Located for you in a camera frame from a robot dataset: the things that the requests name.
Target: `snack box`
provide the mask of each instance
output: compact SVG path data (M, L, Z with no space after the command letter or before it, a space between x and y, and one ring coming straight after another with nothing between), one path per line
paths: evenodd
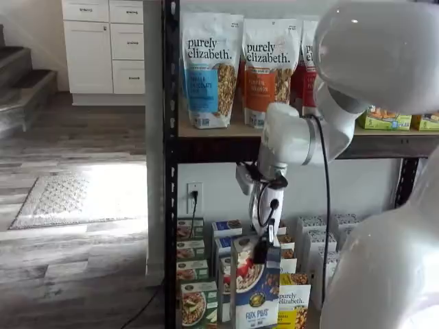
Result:
M325 284L328 287L332 276L334 275L335 268L337 267L340 254L338 252L328 252L327 258L327 274ZM322 309L322 277L323 277L323 252L318 253L317 261L313 264L313 287L311 290L311 300L314 306L318 309Z
M256 233L253 224L250 226L251 233ZM277 230L277 235L286 235L287 234L287 226L284 221L279 221L279 228Z
M177 261L177 281L207 279L209 267L207 260L180 260Z
M203 259L203 258L204 258L204 241L202 239L177 242L177 260Z
M326 233L323 230L310 230L305 233L303 238L303 256L300 271L307 273L311 283L313 283L312 265L318 253L324 250L324 241ZM334 252L337 249L337 241L332 233L329 233L328 252Z
M351 228L361 223L361 219L356 214L340 214L331 217L331 232L338 239L343 228Z
M414 115L412 117L412 126L416 130L439 130L439 112L433 114Z
M294 249L284 249L281 245L281 273L296 273L296 267Z
M257 236L242 236L232 244L230 319L235 329L277 324L281 246L269 247L265 264L254 264Z
M230 267L232 258L221 257L218 276L218 319L230 321Z
M203 226L204 220L203 218L195 218L193 220L193 230L191 235L192 228L192 219L178 219L177 220L177 241L188 240L193 238L203 238Z
M323 216L301 216L297 218L296 224L296 236L294 240L296 242L295 256L297 258L298 269L302 266L302 240L304 234L310 230L326 230L327 221Z
M355 226L341 229L341 233L340 233L339 238L337 240L337 250L338 251L343 249L343 246L344 246L344 243L346 242L346 239L348 238L349 234L352 232L352 230L354 228L355 228Z
M278 329L306 328L310 291L306 274L281 274Z
M378 130L409 130L411 115L402 115L394 112L369 106L358 118L358 124L364 129Z
M215 221L212 223L212 248L211 248L211 270L212 275L215 275L214 269L216 266L216 247L215 239L225 236L237 236L242 235L242 225L239 220L234 221Z
M213 279L182 283L181 315L183 328L216 328L217 285Z

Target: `white wall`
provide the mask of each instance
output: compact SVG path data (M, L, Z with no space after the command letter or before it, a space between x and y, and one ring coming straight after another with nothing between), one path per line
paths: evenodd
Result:
M0 0L0 24L7 45L30 48L34 68L57 71L69 90L61 0Z

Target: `cabinet drawer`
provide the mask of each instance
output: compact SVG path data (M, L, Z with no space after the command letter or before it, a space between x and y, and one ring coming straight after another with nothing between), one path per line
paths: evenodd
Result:
M145 93L145 63L142 60L113 60L115 94Z
M65 21L108 22L108 0L62 0Z
M113 60L142 60L143 25L111 24Z
M143 24L142 1L110 1L111 23Z

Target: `black cable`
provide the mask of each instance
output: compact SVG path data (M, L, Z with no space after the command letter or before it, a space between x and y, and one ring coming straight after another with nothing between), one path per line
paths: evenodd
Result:
M329 230L331 223L331 189L329 186L329 169L328 169L328 157L327 157L327 149L324 146L324 137L323 137L323 129L320 120L315 115L310 115L312 119L314 119L317 123L318 129L320 131L320 141L322 143L322 153L323 153L323 161L324 161L324 175L327 183L327 228L326 228L326 236L324 240L324 251L323 251L323 277L322 277L322 304L324 303L325 291L326 291L326 277L327 277L327 261L328 261L328 243L329 243Z
M157 296L158 292L160 291L161 287L163 286L163 283L165 282L165 279L163 279L162 283L160 283L160 286L157 287L157 290L154 292L154 294L151 296L150 300L148 300L148 303L131 319L129 319L122 327L121 329L125 329L128 327L133 321L135 321L140 315L146 310L146 308L151 304L151 302L154 300L154 298Z
M195 204L193 205L191 232L189 233L188 240L192 237L192 233L193 233L193 221L195 219L195 212L197 211L198 191L192 191L191 194L192 194L193 199L195 200Z
M262 228L264 228L264 227L266 227L266 226L268 225L268 223L269 223L268 219L272 218L272 215L273 215L274 209L272 208L271 213L270 213L270 216L268 216L268 218L267 218L267 220L265 221L265 223L262 223L262 220L261 220L261 211L259 210L259 208L260 208L260 205L261 205L262 194L265 192L265 189L270 185L270 183L261 183L261 184L262 184L262 188L261 188L261 192L259 193L258 201L257 201L257 204L256 204L256 208L257 208L256 213L257 213L257 216L258 216L258 223L259 223L259 225L260 225Z

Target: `stair step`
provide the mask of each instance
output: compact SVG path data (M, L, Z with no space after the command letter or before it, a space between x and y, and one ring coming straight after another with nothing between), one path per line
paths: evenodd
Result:
M0 138L26 131L48 98L56 92L56 72L33 70L9 89L18 93L8 102L0 103Z
M30 49L22 47L0 49L0 90L13 86L31 70Z

